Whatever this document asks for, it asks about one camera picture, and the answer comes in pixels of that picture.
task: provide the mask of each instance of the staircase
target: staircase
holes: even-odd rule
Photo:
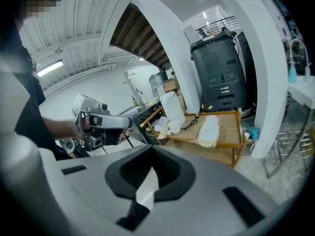
[[[170,64],[158,36],[132,3],[120,18],[110,44],[145,59],[161,70]]]

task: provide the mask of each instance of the metal railing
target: metal railing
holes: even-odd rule
[[[214,34],[221,32],[222,27],[226,27],[229,30],[237,30],[237,29],[240,29],[241,26],[239,22],[237,21],[237,19],[234,16],[232,16],[232,17],[215,21],[204,27],[201,27],[197,29],[196,32],[198,36],[200,37],[200,39],[204,39],[204,38],[210,37]]]

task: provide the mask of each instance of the light fixture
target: light fixture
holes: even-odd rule
[[[52,64],[50,64],[49,66],[43,68],[42,70],[40,70],[40,71],[37,73],[37,75],[38,75],[39,77],[41,77],[41,76],[45,75],[46,73],[49,73],[49,72],[51,72],[52,70],[55,70],[55,69],[57,69],[57,68],[59,68],[59,67],[61,67],[61,66],[63,66],[63,61],[62,61],[62,60],[59,60],[59,61],[57,61],[57,62],[55,62],[55,63],[52,63]]]

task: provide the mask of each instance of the bamboo serving cart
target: bamboo serving cart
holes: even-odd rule
[[[144,122],[140,124],[141,128],[149,127],[151,133],[156,137],[160,145],[171,148],[177,148],[187,153],[207,157],[219,161],[232,168],[240,160],[248,141],[248,133],[243,136],[241,128],[241,109],[238,111],[213,112],[199,114],[197,123],[193,124],[187,130],[181,130],[177,135],[171,134],[166,139],[159,140],[159,132],[155,132],[151,121],[157,119],[156,115],[166,116],[163,107],[159,107]],[[207,116],[216,115],[220,119],[220,134],[215,148],[205,148],[196,143],[198,133]],[[186,127],[195,119],[195,114],[185,114],[186,121],[182,127]]]

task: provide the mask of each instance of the power cord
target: power cord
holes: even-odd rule
[[[196,114],[196,115],[195,115],[195,119],[193,119],[187,127],[181,128],[181,129],[186,130],[186,129],[188,129],[189,127],[191,127],[192,125],[196,124],[196,123],[198,122],[198,121],[197,121],[198,118],[199,118],[199,114]]]

